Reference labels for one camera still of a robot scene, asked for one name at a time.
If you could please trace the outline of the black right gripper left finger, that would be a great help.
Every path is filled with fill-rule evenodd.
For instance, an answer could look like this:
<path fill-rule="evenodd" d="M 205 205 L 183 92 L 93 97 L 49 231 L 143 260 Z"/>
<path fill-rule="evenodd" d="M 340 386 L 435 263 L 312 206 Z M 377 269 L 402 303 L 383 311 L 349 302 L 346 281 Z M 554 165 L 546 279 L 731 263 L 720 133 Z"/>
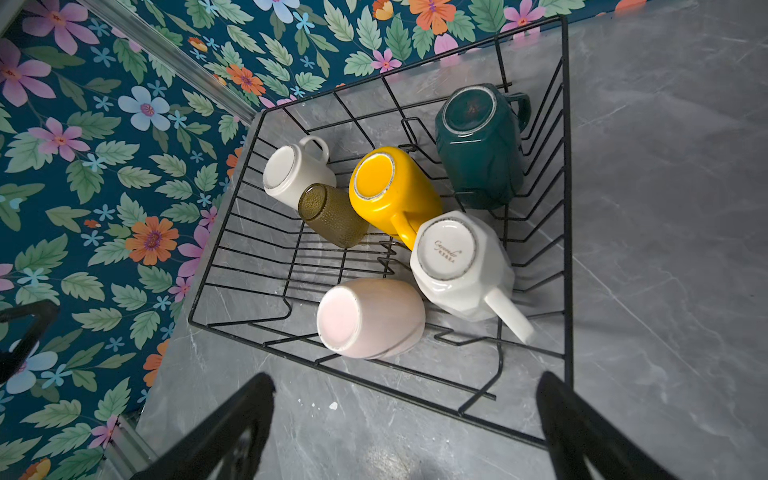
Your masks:
<path fill-rule="evenodd" d="M 253 479 L 275 407 L 272 378 L 259 373 L 135 479 Z"/>

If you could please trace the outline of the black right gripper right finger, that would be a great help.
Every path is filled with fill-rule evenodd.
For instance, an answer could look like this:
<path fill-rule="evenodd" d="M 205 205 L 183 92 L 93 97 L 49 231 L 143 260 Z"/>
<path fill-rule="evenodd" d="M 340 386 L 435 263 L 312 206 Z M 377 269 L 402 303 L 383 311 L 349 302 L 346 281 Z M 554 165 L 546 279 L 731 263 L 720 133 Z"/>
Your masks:
<path fill-rule="evenodd" d="M 536 403 L 555 476 L 590 479 L 673 479 L 558 376 L 546 371 Z"/>

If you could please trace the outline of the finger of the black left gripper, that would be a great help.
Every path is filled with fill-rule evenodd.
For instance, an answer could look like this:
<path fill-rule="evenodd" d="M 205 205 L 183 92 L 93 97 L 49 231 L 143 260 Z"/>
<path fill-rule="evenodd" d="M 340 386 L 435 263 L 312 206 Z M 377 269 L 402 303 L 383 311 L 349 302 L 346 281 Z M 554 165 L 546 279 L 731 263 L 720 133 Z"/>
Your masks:
<path fill-rule="evenodd" d="M 26 330 L 13 351 L 1 352 L 1 382 L 7 382 L 22 366 L 35 344 L 56 320 L 59 306 L 51 300 L 40 300 L 1 311 L 1 323 L 33 317 L 35 321 Z"/>

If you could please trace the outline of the cream faceted mug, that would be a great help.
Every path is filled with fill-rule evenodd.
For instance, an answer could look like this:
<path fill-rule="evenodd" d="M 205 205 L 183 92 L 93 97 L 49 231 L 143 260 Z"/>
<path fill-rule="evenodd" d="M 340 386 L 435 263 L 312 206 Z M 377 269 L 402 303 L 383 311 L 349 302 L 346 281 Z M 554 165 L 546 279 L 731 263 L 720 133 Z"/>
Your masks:
<path fill-rule="evenodd" d="M 422 224 L 410 267 L 425 297 L 451 315 L 468 322 L 499 318 L 524 344 L 535 337 L 512 300 L 515 272 L 506 249 L 481 219 L 450 211 Z"/>

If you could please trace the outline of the white mug pink handle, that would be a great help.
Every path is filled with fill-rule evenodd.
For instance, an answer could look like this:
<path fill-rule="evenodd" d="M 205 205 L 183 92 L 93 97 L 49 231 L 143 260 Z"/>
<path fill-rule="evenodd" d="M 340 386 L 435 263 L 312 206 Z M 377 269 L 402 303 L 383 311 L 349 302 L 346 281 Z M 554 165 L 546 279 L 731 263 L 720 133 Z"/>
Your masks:
<path fill-rule="evenodd" d="M 355 359 L 382 359 L 411 349 L 423 335 L 426 308 L 412 285 L 395 279 L 355 279 L 328 290 L 316 327 L 331 351 Z"/>

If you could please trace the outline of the olive green glass cup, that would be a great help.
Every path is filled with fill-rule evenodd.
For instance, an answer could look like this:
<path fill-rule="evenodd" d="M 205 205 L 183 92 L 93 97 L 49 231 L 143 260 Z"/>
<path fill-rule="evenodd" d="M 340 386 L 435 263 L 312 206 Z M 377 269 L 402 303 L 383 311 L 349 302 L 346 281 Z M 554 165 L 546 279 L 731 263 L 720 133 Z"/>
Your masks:
<path fill-rule="evenodd" d="M 369 223 L 354 210 L 347 193 L 321 183 L 304 190 L 298 213 L 312 230 L 340 248 L 359 244 L 369 228 Z"/>

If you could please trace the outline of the white mug red inside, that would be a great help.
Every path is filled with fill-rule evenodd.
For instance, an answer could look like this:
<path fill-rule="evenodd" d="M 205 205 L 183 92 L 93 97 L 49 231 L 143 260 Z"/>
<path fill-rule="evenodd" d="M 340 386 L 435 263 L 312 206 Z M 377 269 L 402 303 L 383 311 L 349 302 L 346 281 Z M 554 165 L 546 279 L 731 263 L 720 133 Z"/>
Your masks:
<path fill-rule="evenodd" d="M 336 175 L 328 166 L 329 158 L 328 144 L 314 135 L 278 148 L 262 174 L 266 194 L 297 210 L 302 194 L 310 185 L 337 186 Z"/>

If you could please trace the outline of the yellow mug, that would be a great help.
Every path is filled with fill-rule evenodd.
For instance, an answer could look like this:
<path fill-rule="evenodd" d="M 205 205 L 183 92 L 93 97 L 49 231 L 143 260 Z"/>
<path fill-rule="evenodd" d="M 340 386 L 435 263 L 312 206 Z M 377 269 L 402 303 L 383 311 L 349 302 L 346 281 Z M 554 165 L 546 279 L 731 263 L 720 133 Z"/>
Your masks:
<path fill-rule="evenodd" d="M 364 220 L 413 249 L 421 225 L 443 213 L 441 198 L 404 150 L 381 147 L 355 167 L 348 194 Z"/>

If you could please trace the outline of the dark green mug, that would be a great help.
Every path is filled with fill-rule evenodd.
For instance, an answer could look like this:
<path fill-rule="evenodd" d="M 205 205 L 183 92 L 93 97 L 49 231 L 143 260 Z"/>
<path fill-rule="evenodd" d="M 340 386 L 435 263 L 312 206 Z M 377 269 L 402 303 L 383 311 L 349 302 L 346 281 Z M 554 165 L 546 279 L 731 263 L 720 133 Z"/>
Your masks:
<path fill-rule="evenodd" d="M 503 93 L 489 83 L 458 89 L 441 107 L 437 152 L 463 207 L 495 210 L 520 191 L 521 132 L 530 118 L 527 94 Z"/>

